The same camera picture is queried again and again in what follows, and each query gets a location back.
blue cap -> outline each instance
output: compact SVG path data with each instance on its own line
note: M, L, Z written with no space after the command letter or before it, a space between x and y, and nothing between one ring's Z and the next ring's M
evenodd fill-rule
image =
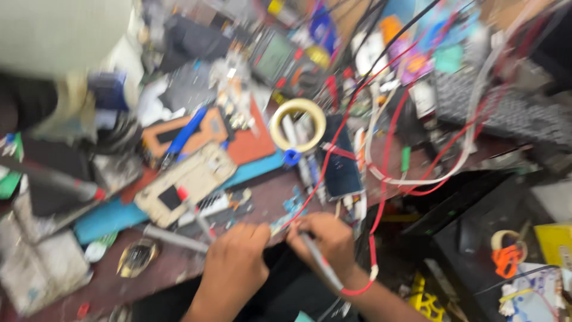
M283 161L287 165L293 167L298 163L298 161L300 161L301 157L302 157L302 153L300 153L294 149L287 149L286 151L284 151Z

left hand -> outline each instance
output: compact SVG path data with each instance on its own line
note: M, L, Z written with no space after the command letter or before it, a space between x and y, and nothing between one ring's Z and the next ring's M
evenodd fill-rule
M188 321L232 321L268 278L262 251L269 240L266 224L238 223L218 237L206 253Z

cardboard box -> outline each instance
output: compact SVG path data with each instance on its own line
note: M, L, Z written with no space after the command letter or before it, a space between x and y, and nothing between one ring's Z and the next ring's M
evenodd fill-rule
M532 9L526 20L537 15L553 1L541 0ZM499 29L506 30L525 8L526 3L526 0L485 0L480 6L479 19L487 25L495 25Z
M572 270L572 223L534 226L547 264Z

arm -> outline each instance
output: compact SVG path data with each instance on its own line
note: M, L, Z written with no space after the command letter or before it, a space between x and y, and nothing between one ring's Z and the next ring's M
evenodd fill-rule
M310 214L293 223L288 233L287 242L290 247L322 277L308 248L300 239L299 230L314 234L316 237L314 241L322 255L346 289L359 290L368 284L369 274L359 268L354 260L352 230L342 221L331 214ZM354 305L370 322L427 322L421 314L377 281L360 295L346 296L339 293L338 295Z
M227 322L268 278L262 251L270 240L268 225L239 223L214 241L206 253L201 285L182 322Z

hand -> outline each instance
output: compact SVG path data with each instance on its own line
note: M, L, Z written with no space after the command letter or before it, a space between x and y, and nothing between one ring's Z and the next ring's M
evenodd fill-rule
M360 270L353 255L353 232L351 228L328 213L310 214L301 217L290 225L286 242L302 261L323 277L312 254L300 238L300 230L314 234L316 237L314 242L322 255L332 266L342 284L347 285L355 275L356 270Z
M185 320L232 321L268 278L262 251L269 240L266 224L238 223L218 237Z

